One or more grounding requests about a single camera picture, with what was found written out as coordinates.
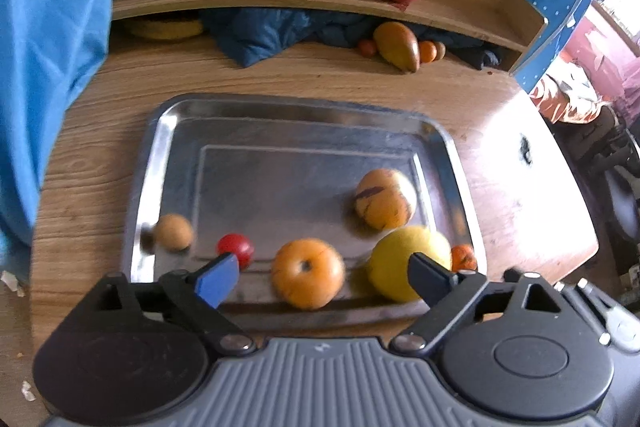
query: wooden table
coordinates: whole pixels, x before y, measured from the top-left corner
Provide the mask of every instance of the wooden table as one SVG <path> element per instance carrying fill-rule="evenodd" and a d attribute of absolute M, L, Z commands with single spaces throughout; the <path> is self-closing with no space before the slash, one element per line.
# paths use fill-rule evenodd
<path fill-rule="evenodd" d="M 113 40 L 105 65 L 67 113 L 50 159 L 33 245 L 36 345 L 104 273 L 118 268 L 146 118 L 184 92 L 326 98 L 423 112 L 454 138 L 491 279 L 519 266 L 556 281 L 597 249 L 584 200 L 558 146 L 526 93 L 505 73 L 478 72 L 447 56 L 405 75 L 353 50 L 311 43 L 243 70 L 208 37 L 169 44 Z M 523 137 L 530 164 L 521 152 Z M 341 333 L 389 336 L 401 326 Z"/>

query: yellow lemon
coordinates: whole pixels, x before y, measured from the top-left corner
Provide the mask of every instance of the yellow lemon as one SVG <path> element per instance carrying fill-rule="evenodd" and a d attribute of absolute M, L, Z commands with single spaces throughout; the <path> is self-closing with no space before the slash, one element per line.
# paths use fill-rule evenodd
<path fill-rule="evenodd" d="M 378 241 L 367 265 L 369 280 L 382 295 L 397 302 L 420 298 L 407 276 L 409 258 L 414 252 L 422 252 L 451 269 L 451 247 L 441 233 L 421 226 L 394 230 Z"/>

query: silver baking tray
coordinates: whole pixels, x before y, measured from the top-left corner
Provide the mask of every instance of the silver baking tray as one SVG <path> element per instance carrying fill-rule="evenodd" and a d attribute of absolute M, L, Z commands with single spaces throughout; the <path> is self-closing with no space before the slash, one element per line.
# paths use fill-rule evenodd
<path fill-rule="evenodd" d="M 254 262 L 221 311 L 251 331 L 322 328 L 414 317 L 422 301 L 392 303 L 370 286 L 364 265 L 384 233 L 353 212 L 354 190 L 371 169 L 404 172 L 418 192 L 410 224 L 472 243 L 486 256 L 453 140 L 424 115 L 353 103 L 239 94 L 185 94 L 150 118 L 127 212 L 122 270 L 132 282 L 194 270 L 216 255 L 220 237 L 246 235 Z M 188 251 L 154 248 L 161 214 L 191 220 Z M 344 257 L 347 282 L 325 308 L 296 311 L 271 287 L 270 266 L 293 239 L 318 237 Z"/>

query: ribbed gray surface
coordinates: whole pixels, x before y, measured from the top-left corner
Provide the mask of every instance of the ribbed gray surface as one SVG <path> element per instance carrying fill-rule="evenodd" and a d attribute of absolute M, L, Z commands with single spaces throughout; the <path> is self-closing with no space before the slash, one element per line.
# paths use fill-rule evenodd
<path fill-rule="evenodd" d="M 47 423 L 75 425 L 61 419 Z M 514 424 L 457 402 L 423 360 L 389 354 L 375 339 L 275 339 L 247 359 L 219 363 L 180 409 L 141 427 L 507 425 Z M 600 424 L 589 417 L 565 425 Z"/>

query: screw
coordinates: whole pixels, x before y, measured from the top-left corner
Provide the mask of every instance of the screw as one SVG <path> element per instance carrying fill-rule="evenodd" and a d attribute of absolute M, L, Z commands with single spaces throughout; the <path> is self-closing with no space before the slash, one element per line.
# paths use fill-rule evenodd
<path fill-rule="evenodd" d="M 420 335 L 398 335 L 392 340 L 392 344 L 400 353 L 416 353 L 427 346 L 427 341 Z"/>
<path fill-rule="evenodd" d="M 254 341 L 246 335 L 230 333 L 220 339 L 220 347 L 230 355 L 246 355 L 252 352 Z"/>

